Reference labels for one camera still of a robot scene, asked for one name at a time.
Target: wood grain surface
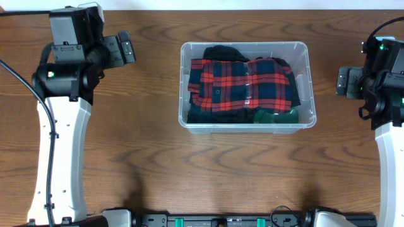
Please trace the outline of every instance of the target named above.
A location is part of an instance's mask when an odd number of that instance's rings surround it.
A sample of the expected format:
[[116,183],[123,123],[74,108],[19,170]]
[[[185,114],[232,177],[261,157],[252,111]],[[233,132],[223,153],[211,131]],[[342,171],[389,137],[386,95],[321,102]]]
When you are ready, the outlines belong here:
[[[359,100],[335,95],[340,66],[361,66],[360,42],[403,11],[106,11],[104,35],[129,30],[136,64],[105,71],[85,141],[89,213],[269,213],[329,206],[379,214],[379,156]],[[403,23],[380,35],[404,38]],[[0,18],[0,58],[30,81],[52,41],[47,16]],[[184,42],[303,41],[318,115],[292,135],[192,135],[178,123]],[[32,94],[0,69],[0,225],[26,222],[39,153]]]

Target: thin black wire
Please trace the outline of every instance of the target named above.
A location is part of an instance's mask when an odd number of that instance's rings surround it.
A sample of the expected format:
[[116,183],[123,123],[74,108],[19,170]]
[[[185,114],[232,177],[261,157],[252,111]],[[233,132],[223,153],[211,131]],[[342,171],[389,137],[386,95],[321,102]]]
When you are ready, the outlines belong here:
[[385,27],[386,25],[389,25],[389,24],[394,23],[394,22],[397,22],[397,21],[402,21],[402,20],[404,20],[404,16],[399,17],[399,18],[395,18],[395,19],[392,19],[392,20],[389,20],[389,21],[387,21],[386,23],[380,25],[377,29],[375,29],[375,30],[369,35],[369,38],[367,38],[367,41],[366,41],[366,42],[369,43],[369,42],[371,41],[372,37],[373,37],[380,29],[382,29],[382,28]]
[[45,104],[41,96],[37,93],[37,91],[32,88],[32,86],[22,78],[16,71],[14,71],[11,67],[9,67],[4,61],[0,59],[0,65],[4,67],[7,71],[9,71],[12,75],[14,75],[17,79],[19,79],[36,97],[39,103],[43,106],[46,115],[48,116],[49,123],[50,123],[50,149],[49,149],[49,160],[48,160],[48,170],[46,175],[46,210],[48,214],[48,221],[49,226],[54,227],[55,222],[53,219],[52,213],[52,202],[51,202],[51,180],[52,180],[52,166],[53,166],[53,156],[55,150],[55,138],[56,138],[56,131],[55,131],[55,120],[49,110],[48,106]]
[[[271,212],[271,215],[270,215],[270,221],[272,222],[272,224],[273,225],[275,225],[276,227],[280,227],[278,224],[276,224],[274,221],[273,221],[273,219],[272,219],[272,217],[273,217],[273,213],[277,210],[277,209],[280,209],[280,208],[286,208],[286,209],[288,209],[289,211],[292,211],[289,207],[287,207],[287,206],[278,206],[278,207],[276,207],[272,212]],[[297,219],[297,224],[296,225],[294,225],[294,226],[291,226],[291,227],[298,227],[299,225],[300,225],[300,218],[299,217],[297,217],[296,215],[294,215],[294,214],[292,214],[293,216],[295,216],[295,218]]]
[[41,14],[49,14],[49,10],[42,11],[10,11],[5,13],[0,13],[0,16],[16,16],[16,15],[41,15]]

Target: storage container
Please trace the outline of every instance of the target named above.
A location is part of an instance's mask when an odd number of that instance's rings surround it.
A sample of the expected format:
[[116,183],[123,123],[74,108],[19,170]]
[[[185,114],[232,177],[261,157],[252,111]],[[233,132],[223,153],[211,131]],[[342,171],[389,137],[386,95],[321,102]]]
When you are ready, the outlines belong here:
[[[201,59],[207,47],[228,45],[236,48],[248,59],[278,57],[287,61],[296,78],[301,105],[296,107],[298,124],[187,124],[187,113],[191,106],[187,90],[191,59]],[[317,121],[311,82],[309,52],[302,42],[232,42],[205,43],[187,42],[181,47],[181,70],[179,82],[179,123],[194,134],[212,132],[272,132],[292,134],[300,129],[313,127]]]

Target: red and navy plaid cloth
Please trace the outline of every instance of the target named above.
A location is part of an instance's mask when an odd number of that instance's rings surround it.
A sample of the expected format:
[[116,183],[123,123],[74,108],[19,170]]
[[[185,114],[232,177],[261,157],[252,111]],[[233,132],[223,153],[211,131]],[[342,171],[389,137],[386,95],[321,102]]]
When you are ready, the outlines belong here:
[[201,112],[242,108],[282,114],[291,108],[289,67],[272,58],[247,63],[192,59],[188,91]]

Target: black cable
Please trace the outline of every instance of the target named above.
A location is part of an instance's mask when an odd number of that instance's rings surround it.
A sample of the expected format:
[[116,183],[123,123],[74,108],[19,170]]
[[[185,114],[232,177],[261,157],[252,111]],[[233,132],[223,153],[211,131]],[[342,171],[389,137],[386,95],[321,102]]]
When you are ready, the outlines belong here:
[[46,115],[48,116],[49,123],[50,123],[50,150],[49,150],[49,160],[48,160],[48,170],[47,170],[47,175],[46,175],[46,210],[48,214],[48,221],[49,221],[49,226],[54,227],[55,222],[53,220],[53,205],[51,202],[51,180],[52,180],[52,166],[53,166],[53,156],[54,156],[54,150],[55,150],[55,138],[56,138],[56,131],[55,131],[55,120],[53,119],[53,116],[51,114],[51,111],[49,110],[48,106],[45,104],[43,101],[42,97],[37,93],[37,91],[32,88],[32,86],[24,79],[22,78],[16,71],[14,71],[11,67],[9,67],[5,62],[3,62],[0,59],[0,65],[4,67],[7,71],[9,71],[12,75],[14,75],[17,79],[19,79],[35,96],[35,98],[38,100],[38,102],[43,106]]
[[[278,207],[276,207],[276,208],[271,212],[271,215],[270,215],[270,221],[271,221],[272,224],[275,225],[276,227],[280,227],[280,226],[279,226],[276,222],[273,221],[272,217],[273,217],[273,213],[274,213],[277,209],[280,209],[280,208],[286,208],[286,209],[288,209],[289,211],[292,211],[292,210],[291,210],[289,207],[287,207],[287,206],[278,206]],[[291,227],[298,227],[298,226],[300,225],[300,218],[297,217],[297,216],[294,215],[294,214],[292,214],[292,215],[295,216],[295,218],[297,219],[297,224],[294,225],[294,226],[291,226]]]
[[375,30],[369,35],[369,38],[367,38],[367,41],[366,41],[366,42],[369,43],[369,42],[371,41],[372,37],[373,37],[380,29],[382,29],[382,28],[385,27],[386,25],[389,25],[389,24],[394,23],[394,22],[397,22],[397,21],[403,21],[403,20],[404,20],[404,16],[399,17],[399,18],[395,18],[395,19],[392,19],[392,20],[389,20],[389,21],[387,21],[386,23],[380,25],[377,29],[375,29]]
[[5,13],[0,13],[0,16],[16,16],[16,15],[41,15],[41,14],[49,14],[49,10],[42,11],[10,11]]

